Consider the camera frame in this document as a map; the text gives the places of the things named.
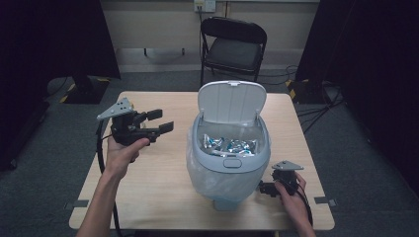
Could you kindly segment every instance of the person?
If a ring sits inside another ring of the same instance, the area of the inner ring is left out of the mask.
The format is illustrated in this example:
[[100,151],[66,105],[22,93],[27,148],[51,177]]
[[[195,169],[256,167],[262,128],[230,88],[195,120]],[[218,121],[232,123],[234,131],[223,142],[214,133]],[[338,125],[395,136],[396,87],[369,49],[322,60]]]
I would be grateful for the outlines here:
[[120,181],[126,175],[129,163],[134,162],[139,150],[149,143],[147,138],[141,138],[130,146],[123,146],[116,143],[113,137],[108,138],[105,171],[76,236],[110,235],[112,211]]
[[[139,150],[149,143],[147,138],[141,138],[130,146],[123,146],[116,143],[113,137],[108,138],[105,171],[99,179],[92,202],[77,232],[77,237],[109,236],[112,211],[121,179],[126,175],[129,163],[134,162],[139,156]],[[301,189],[305,189],[306,182],[300,174],[296,174],[296,177],[301,192]],[[282,203],[298,235],[301,237],[315,236],[301,198],[297,195],[290,196],[280,182],[275,182],[275,187],[281,194]]]
[[[298,191],[303,194],[306,181],[299,173],[295,172],[295,175],[299,183]],[[301,197],[298,194],[290,196],[284,185],[279,181],[275,182],[275,188],[281,194],[281,202],[284,205],[287,214],[290,216],[298,235],[300,237],[315,236],[314,229],[308,220],[307,209]]]

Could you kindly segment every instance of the open lid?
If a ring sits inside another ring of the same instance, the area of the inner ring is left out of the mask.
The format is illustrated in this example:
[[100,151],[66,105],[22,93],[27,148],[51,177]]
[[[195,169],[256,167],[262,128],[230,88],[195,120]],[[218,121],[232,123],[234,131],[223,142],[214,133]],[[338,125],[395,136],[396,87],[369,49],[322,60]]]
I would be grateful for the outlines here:
[[245,81],[211,82],[198,95],[201,116],[216,123],[252,123],[265,101],[265,88]]

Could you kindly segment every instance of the table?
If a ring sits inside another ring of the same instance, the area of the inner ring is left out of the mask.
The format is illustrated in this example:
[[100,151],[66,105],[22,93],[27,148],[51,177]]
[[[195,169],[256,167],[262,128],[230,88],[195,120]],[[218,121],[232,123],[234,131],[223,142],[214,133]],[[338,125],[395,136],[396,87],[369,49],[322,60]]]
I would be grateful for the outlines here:
[[[147,127],[173,121],[173,131],[161,135],[156,143],[140,151],[140,157],[128,168],[117,194],[122,229],[172,230],[286,230],[293,226],[278,197],[255,191],[235,211],[216,211],[212,201],[197,194],[186,164],[187,132],[198,114],[198,93],[193,92],[122,92],[138,112],[163,110],[163,118],[148,121]],[[261,113],[272,139],[272,156],[263,176],[272,182],[271,166],[290,160],[304,167],[299,171],[307,180],[306,194],[311,206],[314,229],[330,230],[334,220],[324,197],[305,138],[289,95],[268,94]],[[105,134],[110,131],[110,123]],[[79,199],[90,200],[100,177],[95,158]],[[87,207],[75,207],[69,220],[79,228]]]

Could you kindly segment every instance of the hand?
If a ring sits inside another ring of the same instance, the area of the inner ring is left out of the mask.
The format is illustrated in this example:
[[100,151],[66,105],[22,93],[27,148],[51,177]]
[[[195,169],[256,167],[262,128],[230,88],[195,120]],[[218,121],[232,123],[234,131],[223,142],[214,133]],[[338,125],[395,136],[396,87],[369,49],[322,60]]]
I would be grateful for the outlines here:
[[110,136],[105,172],[110,172],[111,175],[115,175],[121,180],[126,175],[129,163],[134,162],[139,155],[139,150],[149,143],[147,138],[141,138],[130,146],[123,146],[116,143]]
[[[299,183],[298,191],[304,194],[303,190],[305,190],[306,181],[299,173],[295,172],[295,175]],[[301,197],[297,193],[290,196],[284,185],[278,181],[275,182],[275,188],[280,192],[281,202],[298,231],[299,236],[315,236],[314,230],[308,221],[307,209]]]

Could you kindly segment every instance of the person's right hand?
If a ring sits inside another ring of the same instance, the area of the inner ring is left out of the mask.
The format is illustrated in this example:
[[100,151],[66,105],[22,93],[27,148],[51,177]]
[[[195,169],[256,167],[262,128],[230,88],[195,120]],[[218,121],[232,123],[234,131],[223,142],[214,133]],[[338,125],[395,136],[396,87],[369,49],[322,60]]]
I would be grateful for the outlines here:
[[[303,190],[305,190],[306,181],[299,173],[295,172],[295,175],[299,183],[298,191],[301,194],[304,194]],[[290,196],[284,185],[279,181],[275,182],[275,188],[280,192],[281,202],[286,209],[287,214],[290,216],[299,236],[315,236],[314,230],[308,220],[307,209],[301,197],[297,193]]]

